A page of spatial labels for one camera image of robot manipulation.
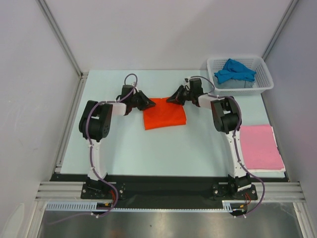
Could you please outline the orange t shirt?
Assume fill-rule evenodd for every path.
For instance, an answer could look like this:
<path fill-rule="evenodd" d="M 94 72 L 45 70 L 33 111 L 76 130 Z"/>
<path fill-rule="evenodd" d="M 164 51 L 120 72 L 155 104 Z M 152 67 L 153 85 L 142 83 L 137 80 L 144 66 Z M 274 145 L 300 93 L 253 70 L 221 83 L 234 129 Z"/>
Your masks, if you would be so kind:
<path fill-rule="evenodd" d="M 186 124 L 186 114 L 182 105 L 168 103 L 167 98 L 151 100 L 156 105 L 143 111 L 145 130 Z"/>

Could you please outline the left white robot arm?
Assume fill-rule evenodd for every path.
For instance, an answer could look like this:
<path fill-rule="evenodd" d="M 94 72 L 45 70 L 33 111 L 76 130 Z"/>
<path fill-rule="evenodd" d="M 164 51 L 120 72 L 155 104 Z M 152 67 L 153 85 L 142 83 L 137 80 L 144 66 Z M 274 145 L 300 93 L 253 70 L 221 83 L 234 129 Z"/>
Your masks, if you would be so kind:
<path fill-rule="evenodd" d="M 109 194 L 115 199 L 114 185 L 106 181 L 107 169 L 101 158 L 100 146 L 110 132 L 113 116 L 126 116 L 133 108 L 140 111 L 156 105 L 141 90 L 133 85 L 123 85 L 121 94 L 114 101 L 92 101 L 86 103 L 79 122 L 79 131 L 89 143 L 90 170 L 83 184 L 82 199 L 105 199 Z"/>

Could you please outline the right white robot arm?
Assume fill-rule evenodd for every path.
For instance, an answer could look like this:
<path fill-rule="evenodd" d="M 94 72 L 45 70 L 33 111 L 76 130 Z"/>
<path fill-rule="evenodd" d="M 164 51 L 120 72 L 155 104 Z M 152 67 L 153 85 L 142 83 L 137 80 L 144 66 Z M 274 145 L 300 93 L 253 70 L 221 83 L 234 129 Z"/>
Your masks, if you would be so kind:
<path fill-rule="evenodd" d="M 185 85 L 180 85 L 166 101 L 177 105 L 184 105 L 185 102 L 190 101 L 197 107 L 211 110 L 214 127 L 222 135 L 230 159 L 227 191 L 220 192 L 218 196 L 230 196 L 233 199 L 244 198 L 245 194 L 252 190 L 252 175 L 246 168 L 242 153 L 241 109 L 232 96 L 205 93 L 201 79 L 201 77 L 186 79 Z"/>

